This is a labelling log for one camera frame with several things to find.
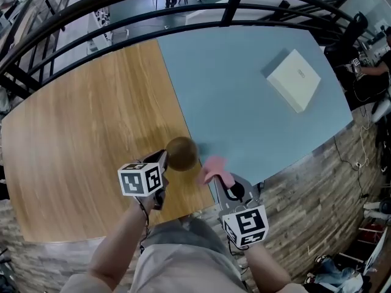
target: white box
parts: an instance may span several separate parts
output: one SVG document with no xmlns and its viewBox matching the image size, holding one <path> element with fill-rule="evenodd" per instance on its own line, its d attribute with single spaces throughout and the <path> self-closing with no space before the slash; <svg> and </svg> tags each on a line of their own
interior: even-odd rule
<svg viewBox="0 0 391 293">
<path fill-rule="evenodd" d="M 267 78 L 297 113 L 305 110 L 320 79 L 297 50 L 290 52 Z"/>
<path fill-rule="evenodd" d="M 163 187 L 159 163 L 125 164 L 118 170 L 123 195 L 147 197 Z"/>
<path fill-rule="evenodd" d="M 244 247 L 264 240 L 269 230 L 263 205 L 223 215 L 222 222 L 223 229 L 237 247 Z"/>
</svg>

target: pink cloth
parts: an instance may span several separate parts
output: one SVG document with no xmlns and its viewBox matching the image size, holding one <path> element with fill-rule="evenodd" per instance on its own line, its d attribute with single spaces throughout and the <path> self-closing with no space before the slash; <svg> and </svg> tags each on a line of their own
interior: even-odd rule
<svg viewBox="0 0 391 293">
<path fill-rule="evenodd" d="M 219 156 L 209 157 L 198 175 L 198 182 L 201 184 L 210 183 L 214 176 L 220 175 L 227 188 L 235 184 L 233 176 L 224 170 L 226 160 Z"/>
</svg>

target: shoe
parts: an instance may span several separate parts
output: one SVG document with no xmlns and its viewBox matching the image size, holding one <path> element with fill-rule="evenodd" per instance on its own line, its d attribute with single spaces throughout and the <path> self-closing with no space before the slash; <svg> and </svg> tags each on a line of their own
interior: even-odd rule
<svg viewBox="0 0 391 293">
<path fill-rule="evenodd" d="M 326 258 L 326 256 L 325 255 L 319 255 L 319 256 L 317 256 L 316 258 L 315 258 L 315 262 L 317 263 L 317 264 L 320 264 L 321 262 L 323 262 L 323 260 Z"/>
<path fill-rule="evenodd" d="M 307 277 L 304 280 L 304 284 L 315 283 L 315 277 Z"/>
</svg>

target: light blue tabletop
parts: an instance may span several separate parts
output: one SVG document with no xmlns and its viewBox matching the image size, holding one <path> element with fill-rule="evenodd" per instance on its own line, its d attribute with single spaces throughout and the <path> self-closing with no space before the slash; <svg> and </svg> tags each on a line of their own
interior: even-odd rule
<svg viewBox="0 0 391 293">
<path fill-rule="evenodd" d="M 353 120 L 342 88 L 307 31 L 216 27 L 158 38 L 200 160 L 218 155 L 251 184 L 309 154 Z M 292 50 L 321 82 L 297 114 L 266 77 Z"/>
</svg>

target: table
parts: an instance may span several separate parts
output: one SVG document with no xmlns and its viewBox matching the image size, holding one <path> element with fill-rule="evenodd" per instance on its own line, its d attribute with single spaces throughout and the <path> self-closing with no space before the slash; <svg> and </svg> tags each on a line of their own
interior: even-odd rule
<svg viewBox="0 0 391 293">
<path fill-rule="evenodd" d="M 201 147 L 201 163 L 210 155 L 225 157 L 227 170 L 253 185 L 311 153 L 353 120 L 308 31 L 232 26 L 158 41 L 190 135 Z M 294 49 L 321 77 L 300 114 L 266 80 Z"/>
<path fill-rule="evenodd" d="M 79 241 L 115 227 L 130 198 L 117 170 L 189 136 L 158 42 L 93 60 L 48 84 L 2 122 L 10 199 L 26 241 Z M 214 204 L 197 164 L 168 169 L 164 222 Z"/>
<path fill-rule="evenodd" d="M 293 49 L 322 78 L 297 114 L 267 83 Z M 3 119 L 5 175 L 27 241 L 107 235 L 129 205 L 117 169 L 191 136 L 201 163 L 256 184 L 309 154 L 352 116 L 332 68 L 306 31 L 217 27 L 160 37 L 95 59 L 48 84 Z M 153 222 L 214 204 L 189 172 L 169 170 Z"/>
</svg>

